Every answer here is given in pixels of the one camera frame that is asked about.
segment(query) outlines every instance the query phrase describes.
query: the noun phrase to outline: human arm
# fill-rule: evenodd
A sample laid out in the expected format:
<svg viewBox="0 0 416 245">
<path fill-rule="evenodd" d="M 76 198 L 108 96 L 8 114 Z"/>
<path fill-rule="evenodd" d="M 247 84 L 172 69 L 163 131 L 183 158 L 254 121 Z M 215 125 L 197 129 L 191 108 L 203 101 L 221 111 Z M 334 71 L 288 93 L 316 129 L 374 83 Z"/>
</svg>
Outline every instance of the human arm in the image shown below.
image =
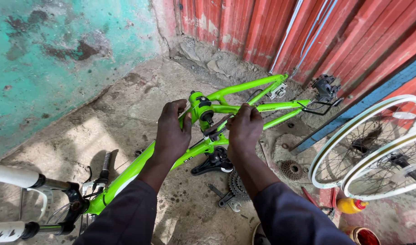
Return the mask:
<svg viewBox="0 0 416 245">
<path fill-rule="evenodd" d="M 175 161 L 191 140 L 191 114 L 184 117 L 183 128 L 178 113 L 186 100 L 167 103 L 158 120 L 154 153 L 145 166 L 111 203 L 99 214 L 74 245 L 151 243 L 157 214 L 157 194 Z"/>
<path fill-rule="evenodd" d="M 264 122 L 242 105 L 229 129 L 228 157 L 241 177 L 271 244 L 354 244 L 320 209 L 293 192 L 256 155 Z"/>
</svg>

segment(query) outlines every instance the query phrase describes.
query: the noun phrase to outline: pliers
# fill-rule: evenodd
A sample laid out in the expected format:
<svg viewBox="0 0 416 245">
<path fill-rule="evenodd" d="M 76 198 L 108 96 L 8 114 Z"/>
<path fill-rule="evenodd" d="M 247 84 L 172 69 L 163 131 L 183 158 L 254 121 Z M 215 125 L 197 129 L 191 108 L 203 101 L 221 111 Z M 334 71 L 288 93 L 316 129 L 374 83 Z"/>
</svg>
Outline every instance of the pliers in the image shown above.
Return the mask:
<svg viewBox="0 0 416 245">
<path fill-rule="evenodd" d="M 311 195 L 309 195 L 308 191 L 302 186 L 302 191 L 305 194 L 305 196 L 308 198 L 308 200 L 314 204 L 317 208 L 319 208 L 321 211 L 329 211 L 327 213 L 327 217 L 330 220 L 333 220 L 333 218 L 335 217 L 335 207 L 336 207 L 336 191 L 335 188 L 333 187 L 330 190 L 330 207 L 320 207 L 317 202 L 311 197 Z"/>
</svg>

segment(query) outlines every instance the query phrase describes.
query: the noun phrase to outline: turquoise wall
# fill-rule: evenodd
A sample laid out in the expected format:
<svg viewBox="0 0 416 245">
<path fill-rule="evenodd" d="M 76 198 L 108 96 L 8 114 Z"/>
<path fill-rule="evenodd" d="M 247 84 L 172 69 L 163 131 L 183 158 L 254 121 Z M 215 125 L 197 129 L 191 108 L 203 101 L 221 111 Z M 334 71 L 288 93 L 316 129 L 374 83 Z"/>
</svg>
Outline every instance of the turquoise wall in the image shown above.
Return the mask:
<svg viewBox="0 0 416 245">
<path fill-rule="evenodd" d="M 158 55 L 149 0 L 0 1 L 0 157 Z"/>
</svg>

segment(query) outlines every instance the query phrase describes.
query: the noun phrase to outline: sram logo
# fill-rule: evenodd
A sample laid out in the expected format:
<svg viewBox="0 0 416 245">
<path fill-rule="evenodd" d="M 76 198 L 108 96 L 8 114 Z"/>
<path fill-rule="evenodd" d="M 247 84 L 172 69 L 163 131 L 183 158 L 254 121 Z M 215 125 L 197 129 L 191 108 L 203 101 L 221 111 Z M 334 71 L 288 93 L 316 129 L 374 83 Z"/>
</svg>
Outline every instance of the sram logo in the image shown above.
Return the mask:
<svg viewBox="0 0 416 245">
<path fill-rule="evenodd" d="M 187 162 L 188 160 L 192 159 L 193 157 L 189 157 L 188 159 L 185 159 L 184 162 Z"/>
</svg>

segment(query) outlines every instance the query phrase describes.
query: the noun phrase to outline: hand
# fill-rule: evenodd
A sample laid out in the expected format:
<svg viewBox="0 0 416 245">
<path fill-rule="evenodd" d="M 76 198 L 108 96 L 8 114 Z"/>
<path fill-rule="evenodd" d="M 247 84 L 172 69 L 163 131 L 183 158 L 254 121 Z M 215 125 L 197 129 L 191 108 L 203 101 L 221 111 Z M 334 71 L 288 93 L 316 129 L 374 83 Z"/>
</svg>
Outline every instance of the hand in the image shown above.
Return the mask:
<svg viewBox="0 0 416 245">
<path fill-rule="evenodd" d="M 259 111 L 243 103 L 237 114 L 228 119 L 226 128 L 229 132 L 228 156 L 245 156 L 255 153 L 255 146 L 262 133 L 264 122 Z"/>
<path fill-rule="evenodd" d="M 191 140 L 191 113 L 184 116 L 182 129 L 178 114 L 183 112 L 187 100 L 168 102 L 158 119 L 157 139 L 153 157 L 168 163 L 175 163 L 188 149 Z"/>
</svg>

